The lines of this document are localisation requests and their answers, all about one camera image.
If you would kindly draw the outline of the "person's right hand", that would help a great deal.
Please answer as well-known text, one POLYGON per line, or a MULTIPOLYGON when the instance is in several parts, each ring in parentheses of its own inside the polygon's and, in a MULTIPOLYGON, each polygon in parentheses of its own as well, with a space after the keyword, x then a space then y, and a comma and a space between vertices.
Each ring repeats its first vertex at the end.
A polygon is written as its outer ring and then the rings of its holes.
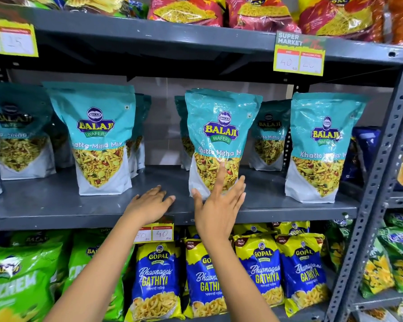
POLYGON ((241 206, 226 204, 226 192, 223 184, 226 178, 224 162, 220 162, 217 178, 209 197, 204 200, 201 215, 195 215, 195 226, 204 246, 209 251, 215 250, 220 244, 228 244, 229 236, 236 222, 241 206))

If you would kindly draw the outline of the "person's left hand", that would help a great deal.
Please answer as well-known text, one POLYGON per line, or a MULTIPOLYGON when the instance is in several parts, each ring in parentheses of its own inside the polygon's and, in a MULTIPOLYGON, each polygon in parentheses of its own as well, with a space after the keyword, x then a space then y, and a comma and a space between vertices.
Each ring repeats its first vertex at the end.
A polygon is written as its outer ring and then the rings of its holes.
POLYGON ((160 203, 167 198, 161 185, 136 195, 125 209, 122 219, 134 227, 143 227, 158 221, 165 213, 161 212, 160 203))

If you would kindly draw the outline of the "teal snack packet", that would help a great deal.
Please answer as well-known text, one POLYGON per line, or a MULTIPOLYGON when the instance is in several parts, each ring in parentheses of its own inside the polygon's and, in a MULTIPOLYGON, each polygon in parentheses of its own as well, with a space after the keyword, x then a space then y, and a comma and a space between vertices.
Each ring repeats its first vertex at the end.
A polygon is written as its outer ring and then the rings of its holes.
POLYGON ((197 189, 206 200, 225 163, 223 192, 238 179, 247 135, 263 101, 250 93, 193 88, 185 93, 189 138, 194 146, 189 169, 189 192, 197 189))

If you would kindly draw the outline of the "person's right forearm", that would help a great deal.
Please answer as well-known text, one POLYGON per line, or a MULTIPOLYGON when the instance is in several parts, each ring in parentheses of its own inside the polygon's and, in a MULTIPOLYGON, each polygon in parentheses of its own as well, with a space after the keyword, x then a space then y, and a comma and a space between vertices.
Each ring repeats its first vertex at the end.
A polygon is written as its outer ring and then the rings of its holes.
POLYGON ((231 322, 280 322, 259 292, 228 239, 208 241, 204 246, 212 260, 231 322))

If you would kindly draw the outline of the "person's left forearm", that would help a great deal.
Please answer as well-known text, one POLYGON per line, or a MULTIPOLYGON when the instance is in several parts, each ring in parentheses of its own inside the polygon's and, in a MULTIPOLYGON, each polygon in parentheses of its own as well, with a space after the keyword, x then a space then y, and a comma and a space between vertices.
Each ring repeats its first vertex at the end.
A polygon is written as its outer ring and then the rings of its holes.
POLYGON ((125 213, 43 322, 102 322, 136 234, 146 224, 138 213, 125 213))

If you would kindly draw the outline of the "yellow price tag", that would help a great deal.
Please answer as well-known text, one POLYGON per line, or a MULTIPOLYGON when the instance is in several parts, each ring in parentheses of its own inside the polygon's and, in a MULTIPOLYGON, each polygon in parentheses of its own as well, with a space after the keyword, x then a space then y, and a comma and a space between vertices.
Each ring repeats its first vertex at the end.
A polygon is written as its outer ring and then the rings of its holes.
POLYGON ((323 76, 327 37, 277 31, 273 70, 323 76))
POLYGON ((173 242, 174 223, 151 223, 139 229, 134 244, 173 242))
POLYGON ((39 57, 34 26, 0 19, 0 54, 39 57))

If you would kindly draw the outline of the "row of blue yellow packets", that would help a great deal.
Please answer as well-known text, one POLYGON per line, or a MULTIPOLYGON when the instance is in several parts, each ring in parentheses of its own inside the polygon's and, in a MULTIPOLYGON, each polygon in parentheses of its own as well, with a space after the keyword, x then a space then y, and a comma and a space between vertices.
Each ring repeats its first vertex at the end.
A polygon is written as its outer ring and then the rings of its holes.
MULTIPOLYGON (((324 235, 310 222, 236 224, 230 235, 237 258, 269 307, 293 316, 329 298, 321 251, 324 235)), ((228 312, 212 260, 195 226, 182 243, 140 245, 125 322, 194 319, 228 312)))

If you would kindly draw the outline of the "bright green snack packet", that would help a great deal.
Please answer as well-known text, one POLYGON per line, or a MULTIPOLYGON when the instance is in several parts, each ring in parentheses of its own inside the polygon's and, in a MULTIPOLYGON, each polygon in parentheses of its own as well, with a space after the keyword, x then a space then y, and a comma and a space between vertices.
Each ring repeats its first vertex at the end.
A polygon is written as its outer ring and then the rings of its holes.
POLYGON ((10 238, 10 246, 34 246, 47 243, 66 244, 71 234, 70 229, 16 231, 10 238))
POLYGON ((0 322, 42 322, 63 243, 0 247, 0 322))
MULTIPOLYGON (((97 253, 98 248, 109 234, 109 229, 86 229, 77 231, 73 235, 73 247, 69 259, 69 273, 64 283, 63 292, 65 292, 80 274, 83 268, 91 261, 97 253)), ((129 255, 125 261, 121 275, 118 279, 115 290, 111 296, 109 306, 104 317, 107 321, 123 322, 126 314, 124 308, 124 283, 125 275, 134 252, 134 246, 130 249, 129 255)))

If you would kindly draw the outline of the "row of teal packets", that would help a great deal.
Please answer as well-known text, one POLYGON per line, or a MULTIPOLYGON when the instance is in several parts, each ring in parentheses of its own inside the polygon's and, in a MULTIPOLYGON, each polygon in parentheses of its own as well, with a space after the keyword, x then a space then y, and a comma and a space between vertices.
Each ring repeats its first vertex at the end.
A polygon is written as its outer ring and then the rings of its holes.
MULTIPOLYGON (((185 95, 176 96, 184 154, 194 146, 185 95)), ((136 149, 143 148, 149 95, 131 85, 47 81, 41 86, 0 82, 0 178, 44 178, 55 173, 54 151, 67 148, 81 196, 120 195, 132 187, 136 149)), ((301 203, 334 203, 352 129, 367 104, 349 93, 295 93, 267 101, 249 129, 256 170, 280 171, 285 137, 294 148, 285 195, 301 203)))

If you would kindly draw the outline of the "green yellow chips packet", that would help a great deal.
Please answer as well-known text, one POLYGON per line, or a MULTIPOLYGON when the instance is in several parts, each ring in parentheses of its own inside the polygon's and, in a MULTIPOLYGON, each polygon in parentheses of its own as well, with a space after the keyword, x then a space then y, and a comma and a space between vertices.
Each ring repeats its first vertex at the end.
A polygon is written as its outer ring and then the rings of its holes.
POLYGON ((338 272, 341 267, 353 222, 352 219, 340 219, 330 220, 326 224, 328 255, 335 272, 338 272))
POLYGON ((394 287, 395 281, 387 252, 378 238, 369 252, 363 271, 360 292, 363 298, 370 298, 384 290, 394 287))
POLYGON ((384 216, 385 224, 388 227, 403 228, 403 212, 390 212, 384 216))
POLYGON ((403 293, 403 227, 381 228, 378 239, 387 252, 395 287, 399 293, 403 293))

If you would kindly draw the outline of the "dark blue snack packet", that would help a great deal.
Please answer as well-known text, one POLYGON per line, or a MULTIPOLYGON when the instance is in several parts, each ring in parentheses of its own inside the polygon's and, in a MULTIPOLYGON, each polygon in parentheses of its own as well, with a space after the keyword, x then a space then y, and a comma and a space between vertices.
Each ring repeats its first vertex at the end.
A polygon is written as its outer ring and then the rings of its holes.
POLYGON ((380 132, 381 129, 376 126, 353 127, 341 175, 342 181, 367 181, 380 132))

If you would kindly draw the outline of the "grey metal shelf rack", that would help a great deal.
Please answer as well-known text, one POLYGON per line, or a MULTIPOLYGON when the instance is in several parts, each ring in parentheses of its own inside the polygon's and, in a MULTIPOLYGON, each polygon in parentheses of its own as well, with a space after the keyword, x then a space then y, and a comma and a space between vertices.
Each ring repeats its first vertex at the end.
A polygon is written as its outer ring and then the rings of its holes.
POLYGON ((373 206, 368 222, 363 232, 360 232, 361 241, 355 251, 354 262, 350 269, 345 292, 339 306, 334 322, 346 322, 350 313, 357 310, 386 308, 396 306, 403 302, 403 293, 399 293, 394 287, 383 290, 369 298, 364 298, 359 287, 363 280, 363 270, 369 259, 369 254, 374 243, 378 229, 383 222, 385 213, 403 209, 403 191, 388 192, 389 198, 373 206))
MULTIPOLYGON (((249 199, 237 222, 330 220, 356 218, 350 252, 338 274, 328 274, 333 296, 328 304, 304 309, 289 321, 346 321, 346 289, 363 264, 360 241, 369 245, 371 218, 389 205, 397 166, 403 154, 403 46, 328 38, 326 66, 320 78, 274 72, 274 33, 123 19, 80 12, 42 10, 0 4, 0 15, 32 23, 39 57, 0 55, 0 80, 7 69, 65 73, 127 74, 161 78, 198 78, 291 84, 300 92, 317 83, 394 87, 383 121, 383 139, 375 153, 369 182, 361 193, 341 187, 334 204, 303 204, 285 196, 285 178, 243 169, 249 199)), ((163 184, 177 196, 166 219, 176 225, 194 223, 187 174, 178 167, 153 166, 122 195, 77 194, 75 170, 44 179, 6 181, 0 196, 0 231, 113 227, 135 193, 163 184)))

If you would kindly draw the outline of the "red snack packet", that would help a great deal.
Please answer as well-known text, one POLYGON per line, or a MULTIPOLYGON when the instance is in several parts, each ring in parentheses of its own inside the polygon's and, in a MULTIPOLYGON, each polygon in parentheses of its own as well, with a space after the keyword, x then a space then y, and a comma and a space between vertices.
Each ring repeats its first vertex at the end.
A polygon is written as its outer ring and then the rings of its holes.
POLYGON ((225 0, 151 0, 148 20, 223 26, 225 0))
POLYGON ((226 0, 226 5, 230 28, 302 33, 281 0, 226 0))
POLYGON ((386 0, 298 0, 305 35, 383 43, 386 0))

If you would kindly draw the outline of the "green yellow snack packet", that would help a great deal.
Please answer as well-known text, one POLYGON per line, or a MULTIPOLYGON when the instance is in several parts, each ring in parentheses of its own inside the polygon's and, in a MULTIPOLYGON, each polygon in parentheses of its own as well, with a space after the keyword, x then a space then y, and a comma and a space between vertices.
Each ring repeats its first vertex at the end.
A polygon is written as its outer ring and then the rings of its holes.
POLYGON ((63 9, 112 17, 146 19, 149 6, 135 0, 67 0, 63 9))
POLYGON ((45 10, 62 10, 67 0, 0 0, 0 4, 45 10))

